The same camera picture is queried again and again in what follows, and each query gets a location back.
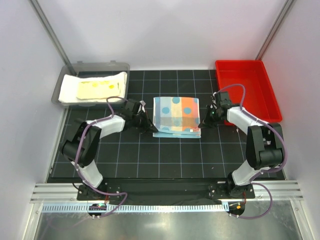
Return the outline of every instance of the plastic container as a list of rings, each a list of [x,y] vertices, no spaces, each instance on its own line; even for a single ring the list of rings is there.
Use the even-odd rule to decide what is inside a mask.
[[[242,84],[246,94],[243,106],[250,113],[270,123],[282,121],[282,115],[264,63],[259,60],[218,60],[215,62],[218,88]],[[226,89],[233,103],[240,103],[240,86]]]
[[[125,94],[124,98],[127,98],[128,94],[128,86],[129,86],[129,74],[130,74],[130,66],[124,62],[97,62],[97,63],[82,63],[78,62],[72,64],[74,71],[76,72],[76,76],[79,78],[92,78],[92,77],[107,77],[116,75],[120,72],[127,73],[127,80],[125,86]],[[51,101],[54,104],[58,104],[63,108],[81,108],[81,107],[97,107],[103,108],[107,104],[104,102],[88,102],[88,103],[62,103],[59,101],[60,89],[64,79],[64,76],[68,74],[71,75],[68,67],[65,65],[62,67],[58,80],[56,82]],[[111,103],[113,108],[121,108],[124,105],[124,101],[121,100],[119,102]]]

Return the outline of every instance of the black table surface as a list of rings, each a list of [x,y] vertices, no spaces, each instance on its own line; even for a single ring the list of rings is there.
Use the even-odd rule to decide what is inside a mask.
[[[153,98],[159,96],[198,98],[203,118],[212,93],[218,90],[215,70],[131,71],[128,84],[127,98],[144,100],[151,119]],[[108,107],[69,109],[60,144],[74,119],[94,120],[110,113]],[[235,126],[219,124],[202,129],[200,139],[156,138],[135,128],[114,133],[101,139],[95,162],[105,178],[225,178],[245,159],[246,135]],[[58,151],[49,178],[54,182],[77,177],[73,165]],[[262,177],[284,179],[282,172]]]

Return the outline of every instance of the colorful cloth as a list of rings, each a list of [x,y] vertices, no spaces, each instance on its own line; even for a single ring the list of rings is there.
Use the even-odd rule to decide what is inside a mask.
[[[157,138],[201,137],[199,99],[161,96],[153,98],[153,124]]]

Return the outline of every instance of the towel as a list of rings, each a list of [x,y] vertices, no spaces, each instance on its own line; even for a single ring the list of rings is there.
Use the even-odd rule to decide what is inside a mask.
[[[80,100],[106,99],[110,96],[119,96],[119,81],[80,81],[76,98]]]
[[[154,97],[153,124],[156,138],[199,139],[201,129],[199,99],[193,97]]]
[[[88,77],[88,78],[80,78],[76,76],[71,75],[64,75],[61,89],[60,89],[60,95],[59,95],[59,101],[62,104],[77,104],[77,103],[105,103],[106,99],[78,99],[77,93],[78,93],[78,85],[80,82],[100,82],[100,81],[110,81],[114,82],[115,84],[118,84],[119,88],[119,97],[124,98],[126,94],[126,84],[127,84],[127,73],[126,72],[120,72],[117,75],[114,76],[106,76],[106,77]],[[112,98],[109,100],[110,103],[116,103],[121,101],[118,98]]]

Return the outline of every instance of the red tray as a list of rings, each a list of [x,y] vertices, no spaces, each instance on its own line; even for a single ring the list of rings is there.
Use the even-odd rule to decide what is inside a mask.
[[[243,106],[250,113],[270,123],[282,121],[276,96],[270,84],[265,65],[258,60],[218,60],[215,62],[218,88],[242,84],[246,94]],[[226,90],[233,103],[240,103],[243,90],[240,86]]]

